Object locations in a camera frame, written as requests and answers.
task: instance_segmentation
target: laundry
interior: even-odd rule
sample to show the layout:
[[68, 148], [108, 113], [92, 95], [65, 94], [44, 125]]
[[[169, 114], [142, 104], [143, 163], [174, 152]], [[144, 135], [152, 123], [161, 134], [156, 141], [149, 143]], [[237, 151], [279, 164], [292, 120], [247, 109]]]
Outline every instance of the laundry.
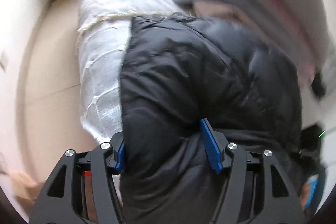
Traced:
[[136, 17], [120, 78], [127, 223], [209, 223], [226, 177], [209, 171], [202, 117], [248, 151], [271, 149], [296, 191], [307, 180], [291, 158], [301, 135], [295, 67], [250, 28]]
[[295, 64], [302, 86], [315, 77], [315, 60], [300, 22], [281, 0], [218, 0], [244, 11]]

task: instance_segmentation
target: quilted jacket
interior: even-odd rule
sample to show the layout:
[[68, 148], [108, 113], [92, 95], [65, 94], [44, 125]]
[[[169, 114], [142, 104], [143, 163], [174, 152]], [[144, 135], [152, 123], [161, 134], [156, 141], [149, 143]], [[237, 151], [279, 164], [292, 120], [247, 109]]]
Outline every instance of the quilted jacket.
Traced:
[[246, 150], [270, 149], [299, 192], [301, 134], [294, 65], [250, 29], [218, 18], [135, 17], [121, 70], [132, 223], [209, 223], [226, 175], [211, 170], [199, 120]]

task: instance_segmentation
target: black down jacket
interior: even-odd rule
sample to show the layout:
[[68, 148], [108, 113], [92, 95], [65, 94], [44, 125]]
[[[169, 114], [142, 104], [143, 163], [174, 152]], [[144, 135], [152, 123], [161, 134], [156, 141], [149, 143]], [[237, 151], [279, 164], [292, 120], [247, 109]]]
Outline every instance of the black down jacket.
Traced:
[[121, 70], [128, 224], [209, 223], [225, 180], [199, 121], [246, 150], [274, 152], [297, 191], [301, 134], [295, 67], [250, 29], [182, 14], [136, 17]]

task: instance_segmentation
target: pile of clothes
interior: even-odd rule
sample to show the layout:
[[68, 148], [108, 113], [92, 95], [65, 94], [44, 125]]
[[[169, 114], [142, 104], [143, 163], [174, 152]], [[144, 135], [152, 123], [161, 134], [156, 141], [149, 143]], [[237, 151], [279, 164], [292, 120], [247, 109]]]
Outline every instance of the pile of clothes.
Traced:
[[283, 0], [81, 0], [81, 122], [99, 143], [124, 132], [127, 223], [209, 223], [227, 176], [211, 170], [203, 117], [272, 150], [301, 194], [314, 166], [300, 161], [300, 86], [326, 47], [296, 14]]

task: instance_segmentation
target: pink fabric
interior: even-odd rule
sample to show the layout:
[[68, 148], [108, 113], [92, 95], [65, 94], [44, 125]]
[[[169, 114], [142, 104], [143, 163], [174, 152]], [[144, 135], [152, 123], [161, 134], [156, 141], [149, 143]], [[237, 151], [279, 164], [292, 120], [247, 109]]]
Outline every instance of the pink fabric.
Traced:
[[302, 71], [302, 69], [298, 68], [298, 73], [305, 74], [308, 80], [312, 82], [315, 77], [316, 56], [314, 54], [314, 48], [312, 47], [311, 41], [303, 25], [283, 0], [258, 1], [265, 5], [270, 11], [273, 11], [274, 15], [282, 20], [291, 34], [297, 38], [301, 49], [301, 51], [297, 54], [300, 55], [304, 70]]

